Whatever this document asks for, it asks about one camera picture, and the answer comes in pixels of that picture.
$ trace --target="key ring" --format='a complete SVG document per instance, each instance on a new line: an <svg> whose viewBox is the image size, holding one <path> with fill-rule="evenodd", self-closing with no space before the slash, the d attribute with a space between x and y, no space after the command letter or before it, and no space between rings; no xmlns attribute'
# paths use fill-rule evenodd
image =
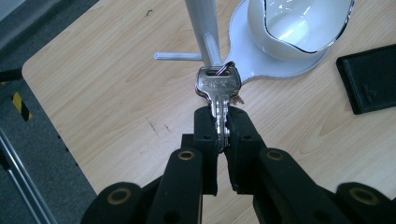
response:
<svg viewBox="0 0 396 224"><path fill-rule="evenodd" d="M235 62L229 61L226 64L224 64L219 71L216 73L216 76L220 76L225 70L227 70L229 67L235 67Z"/></svg>

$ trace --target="black mechanical arm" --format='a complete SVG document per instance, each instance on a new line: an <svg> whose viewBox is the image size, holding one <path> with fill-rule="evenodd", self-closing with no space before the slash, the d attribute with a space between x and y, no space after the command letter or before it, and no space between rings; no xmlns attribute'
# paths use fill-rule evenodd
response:
<svg viewBox="0 0 396 224"><path fill-rule="evenodd" d="M396 204L376 189L318 185L286 151L267 147L248 114L230 106L230 146L224 150L238 194L253 195L260 223L396 223ZM218 134L209 106L194 113L194 134L183 134L163 176L143 188L104 189L82 223L201 223L203 194L216 195Z"/></svg>

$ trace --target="light wood tabletop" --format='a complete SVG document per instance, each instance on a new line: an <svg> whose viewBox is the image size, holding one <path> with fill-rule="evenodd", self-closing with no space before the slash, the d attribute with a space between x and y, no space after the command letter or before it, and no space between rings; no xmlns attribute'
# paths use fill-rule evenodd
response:
<svg viewBox="0 0 396 224"><path fill-rule="evenodd" d="M240 1L217 1L223 60ZM396 43L396 2L357 0L326 58L307 74L259 78L244 105L268 147L288 151L320 186L360 182L396 196L396 108L354 115L335 61ZM23 67L23 77L99 193L120 181L141 187L163 174L193 112L200 62L155 61L156 51L199 52L183 0L101 0ZM236 195L219 156L218 197L204 197L204 223L256 223L251 196Z"/></svg>

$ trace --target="black wallet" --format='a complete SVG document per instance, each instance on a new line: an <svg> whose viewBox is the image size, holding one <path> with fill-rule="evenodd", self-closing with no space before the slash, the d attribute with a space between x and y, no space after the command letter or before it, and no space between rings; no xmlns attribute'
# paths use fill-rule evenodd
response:
<svg viewBox="0 0 396 224"><path fill-rule="evenodd" d="M396 45L337 59L353 113L396 106Z"/></svg>

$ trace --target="silver key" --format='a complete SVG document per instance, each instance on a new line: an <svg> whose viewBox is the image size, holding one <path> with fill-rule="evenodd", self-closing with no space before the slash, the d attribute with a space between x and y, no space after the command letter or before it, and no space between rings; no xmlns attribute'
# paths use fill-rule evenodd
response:
<svg viewBox="0 0 396 224"><path fill-rule="evenodd" d="M219 135L219 150L222 151L228 144L230 131L226 127L228 106L230 99L238 95L242 87L238 70L233 66L202 67L197 76L195 91L205 97L210 104L212 116L216 119L215 128Z"/></svg>

